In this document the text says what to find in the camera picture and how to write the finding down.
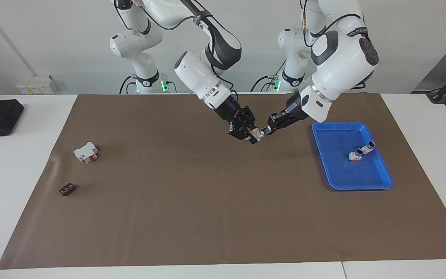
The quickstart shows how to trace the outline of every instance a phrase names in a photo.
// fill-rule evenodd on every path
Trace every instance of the green light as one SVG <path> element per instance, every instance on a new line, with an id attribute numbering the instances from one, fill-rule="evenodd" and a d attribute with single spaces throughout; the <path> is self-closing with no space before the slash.
<path id="1" fill-rule="evenodd" d="M 161 81 L 161 86 L 163 87 L 163 92 L 168 92 L 170 88 L 168 87 L 168 83 Z"/>
<path id="2" fill-rule="evenodd" d="M 274 85 L 273 85 L 273 90 L 274 90 L 275 92 L 280 91 L 280 85 L 281 85 L 281 80 L 276 81 L 276 82 L 274 83 Z"/>

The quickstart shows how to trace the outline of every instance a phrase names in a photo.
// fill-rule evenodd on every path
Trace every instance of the white electrical box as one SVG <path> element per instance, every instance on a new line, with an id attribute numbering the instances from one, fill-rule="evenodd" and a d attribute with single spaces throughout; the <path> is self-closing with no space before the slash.
<path id="1" fill-rule="evenodd" d="M 22 94 L 56 94 L 59 90 L 50 76 L 18 76 L 16 87 Z"/>

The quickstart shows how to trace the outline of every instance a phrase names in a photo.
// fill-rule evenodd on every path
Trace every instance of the white table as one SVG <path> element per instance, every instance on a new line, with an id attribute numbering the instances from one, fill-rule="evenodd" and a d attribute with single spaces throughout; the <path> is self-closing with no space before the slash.
<path id="1" fill-rule="evenodd" d="M 16 133 L 0 138 L 0 257 L 76 95 L 4 98 L 18 99 L 25 110 Z M 384 94 L 383 99 L 446 206 L 446 107 L 423 95 Z M 446 278 L 446 260 L 0 270 L 0 278 L 42 277 L 427 279 Z"/>

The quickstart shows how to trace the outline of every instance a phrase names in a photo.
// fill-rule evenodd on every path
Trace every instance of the blue tray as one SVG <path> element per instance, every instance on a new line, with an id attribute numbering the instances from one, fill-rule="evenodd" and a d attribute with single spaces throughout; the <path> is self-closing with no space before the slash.
<path id="1" fill-rule="evenodd" d="M 350 162 L 350 152 L 374 141 L 360 122 L 314 123 L 313 133 L 329 184 L 338 190 L 391 189 L 393 179 L 378 148 Z"/>

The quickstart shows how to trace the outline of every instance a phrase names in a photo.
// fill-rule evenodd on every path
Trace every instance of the brown mat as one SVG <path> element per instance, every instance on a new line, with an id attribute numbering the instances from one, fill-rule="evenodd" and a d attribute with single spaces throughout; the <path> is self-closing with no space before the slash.
<path id="1" fill-rule="evenodd" d="M 263 126 L 287 98 L 240 100 Z M 251 145 L 196 96 L 79 96 L 0 269 L 446 258 L 446 209 L 381 97 L 328 120 L 368 125 L 393 189 L 333 191 L 312 120 Z"/>

